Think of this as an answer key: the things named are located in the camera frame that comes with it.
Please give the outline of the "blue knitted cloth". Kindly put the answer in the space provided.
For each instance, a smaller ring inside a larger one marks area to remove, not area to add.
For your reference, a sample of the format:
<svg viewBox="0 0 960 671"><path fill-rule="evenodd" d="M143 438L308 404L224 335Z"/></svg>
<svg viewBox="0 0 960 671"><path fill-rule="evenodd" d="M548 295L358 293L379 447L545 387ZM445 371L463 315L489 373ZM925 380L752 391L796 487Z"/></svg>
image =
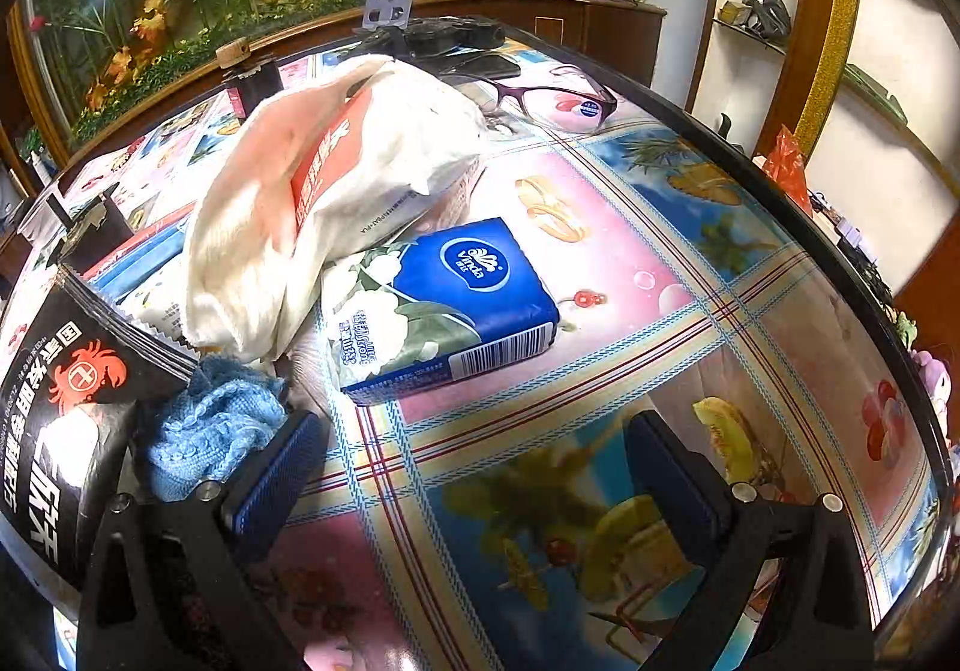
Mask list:
<svg viewBox="0 0 960 671"><path fill-rule="evenodd" d="M226 483L285 424L288 382L207 356L187 387L142 416L135 435L140 481L161 502L187 499L203 481Z"/></svg>

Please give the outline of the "blue Vinda tissue box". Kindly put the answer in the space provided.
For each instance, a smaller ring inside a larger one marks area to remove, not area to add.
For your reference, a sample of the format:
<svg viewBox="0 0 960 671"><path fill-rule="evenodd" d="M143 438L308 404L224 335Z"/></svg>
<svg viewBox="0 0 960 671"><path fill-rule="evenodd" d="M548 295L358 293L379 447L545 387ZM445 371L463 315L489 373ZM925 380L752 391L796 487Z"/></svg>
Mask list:
<svg viewBox="0 0 960 671"><path fill-rule="evenodd" d="M359 407L540 356L560 325L500 218L342 258L324 273L319 304L335 385Z"/></svg>

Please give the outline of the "red white plastic package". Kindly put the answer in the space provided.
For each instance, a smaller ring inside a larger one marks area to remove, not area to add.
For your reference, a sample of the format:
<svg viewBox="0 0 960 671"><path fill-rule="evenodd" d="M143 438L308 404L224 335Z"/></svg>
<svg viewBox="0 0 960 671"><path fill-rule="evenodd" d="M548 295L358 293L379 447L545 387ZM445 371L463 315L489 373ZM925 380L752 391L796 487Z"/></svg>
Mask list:
<svg viewBox="0 0 960 671"><path fill-rule="evenodd" d="M371 86L363 83L299 163L291 177L296 231L301 231L320 195L358 166L370 102Z"/></svg>

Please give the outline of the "white cloth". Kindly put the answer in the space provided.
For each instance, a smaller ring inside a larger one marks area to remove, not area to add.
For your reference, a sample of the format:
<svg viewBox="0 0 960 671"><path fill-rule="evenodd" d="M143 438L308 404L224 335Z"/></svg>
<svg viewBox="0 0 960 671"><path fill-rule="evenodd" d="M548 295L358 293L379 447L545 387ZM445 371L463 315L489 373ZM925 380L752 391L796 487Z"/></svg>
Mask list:
<svg viewBox="0 0 960 671"><path fill-rule="evenodd" d="M242 362L285 351L322 268L389 239L480 160L485 117L394 57L356 56L262 101L190 215L182 333Z"/></svg>

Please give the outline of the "floral picture tablecloth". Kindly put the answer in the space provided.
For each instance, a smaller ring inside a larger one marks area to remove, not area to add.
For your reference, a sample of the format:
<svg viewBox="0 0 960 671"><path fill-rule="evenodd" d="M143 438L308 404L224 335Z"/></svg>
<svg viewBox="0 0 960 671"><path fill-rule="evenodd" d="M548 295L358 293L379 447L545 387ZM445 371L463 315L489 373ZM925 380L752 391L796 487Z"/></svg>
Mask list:
<svg viewBox="0 0 960 671"><path fill-rule="evenodd" d="M916 666L952 633L935 611L896 651L947 540L952 470L884 312L843 255L755 167L607 68L509 39L509 83L619 100L571 135L485 117L480 160L405 242L500 218L553 297L540 356L359 407L337 389L319 296L285 351L239 361L182 333L185 234L244 122L213 93L78 171L69 215L112 195L133 236L85 273L99 296L199 357L288 382L331 423L249 583L302 669L647 669L704 577L631 478L625 429L654 411L724 483L843 501L866 579L874 666ZM2 293L2 384L60 267L44 218ZM2 663L76 666L82 588L2 515Z"/></svg>

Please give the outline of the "black motor with shaft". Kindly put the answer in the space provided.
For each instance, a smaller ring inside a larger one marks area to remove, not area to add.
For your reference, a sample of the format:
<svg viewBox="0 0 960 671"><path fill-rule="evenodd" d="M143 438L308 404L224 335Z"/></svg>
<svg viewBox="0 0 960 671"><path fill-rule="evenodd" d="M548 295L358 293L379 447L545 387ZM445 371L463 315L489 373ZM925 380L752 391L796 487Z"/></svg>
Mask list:
<svg viewBox="0 0 960 671"><path fill-rule="evenodd" d="M47 201L52 213L67 229L67 235L50 252L49 267L67 265L76 273L85 273L133 236L132 228L112 198L116 190L117 183L109 185L76 216L70 216L59 200Z"/></svg>

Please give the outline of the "orange plastic bag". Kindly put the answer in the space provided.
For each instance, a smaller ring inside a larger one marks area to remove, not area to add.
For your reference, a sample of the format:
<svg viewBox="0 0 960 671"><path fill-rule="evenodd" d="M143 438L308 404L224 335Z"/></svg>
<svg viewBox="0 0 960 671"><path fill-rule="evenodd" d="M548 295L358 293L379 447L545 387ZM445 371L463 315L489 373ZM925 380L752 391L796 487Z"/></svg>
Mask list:
<svg viewBox="0 0 960 671"><path fill-rule="evenodd" d="M778 130L775 146L765 156L761 169L805 215L814 216L805 179L805 158L799 142L786 125Z"/></svg>

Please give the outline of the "dark bottle with cork cap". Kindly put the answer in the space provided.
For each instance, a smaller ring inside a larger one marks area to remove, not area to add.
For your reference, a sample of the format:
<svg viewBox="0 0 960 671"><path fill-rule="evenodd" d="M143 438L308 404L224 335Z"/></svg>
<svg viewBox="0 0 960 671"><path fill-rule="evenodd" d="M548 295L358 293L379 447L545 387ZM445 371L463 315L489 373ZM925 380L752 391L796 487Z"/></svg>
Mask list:
<svg viewBox="0 0 960 671"><path fill-rule="evenodd" d="M239 122L244 122L262 101L283 89L277 61L272 56L254 56L245 38L218 47L215 59L221 70L221 83Z"/></svg>

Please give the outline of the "black items on shelf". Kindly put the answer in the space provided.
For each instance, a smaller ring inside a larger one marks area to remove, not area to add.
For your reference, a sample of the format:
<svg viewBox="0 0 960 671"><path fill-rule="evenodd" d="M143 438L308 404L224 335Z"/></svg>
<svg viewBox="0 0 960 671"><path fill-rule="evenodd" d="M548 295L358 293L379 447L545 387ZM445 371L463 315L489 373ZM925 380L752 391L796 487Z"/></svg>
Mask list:
<svg viewBox="0 0 960 671"><path fill-rule="evenodd" d="M726 0L718 20L773 43L786 41L793 31L793 18L782 0Z"/></svg>

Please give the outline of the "black device on table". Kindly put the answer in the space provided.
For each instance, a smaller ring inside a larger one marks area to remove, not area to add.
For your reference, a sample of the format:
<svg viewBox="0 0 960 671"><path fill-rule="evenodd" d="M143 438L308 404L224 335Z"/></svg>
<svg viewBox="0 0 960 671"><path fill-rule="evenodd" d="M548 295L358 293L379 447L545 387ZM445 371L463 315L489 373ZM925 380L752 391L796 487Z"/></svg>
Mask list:
<svg viewBox="0 0 960 671"><path fill-rule="evenodd" d="M394 57L438 78L519 77L521 67L498 54L505 42L505 27L491 18L413 18L405 26L381 26L364 33L347 57Z"/></svg>

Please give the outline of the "purple frame eyeglasses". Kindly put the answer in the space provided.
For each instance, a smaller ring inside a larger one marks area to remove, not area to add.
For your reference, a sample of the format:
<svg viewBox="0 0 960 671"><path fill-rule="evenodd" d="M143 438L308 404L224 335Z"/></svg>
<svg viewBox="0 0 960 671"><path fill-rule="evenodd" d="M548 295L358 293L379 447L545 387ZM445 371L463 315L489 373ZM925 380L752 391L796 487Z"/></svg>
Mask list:
<svg viewBox="0 0 960 671"><path fill-rule="evenodd" d="M521 119L562 134L596 134L615 114L619 100L583 72L573 70L573 75L581 82L576 88L560 83L528 85L478 77L459 86L459 91L489 116Z"/></svg>

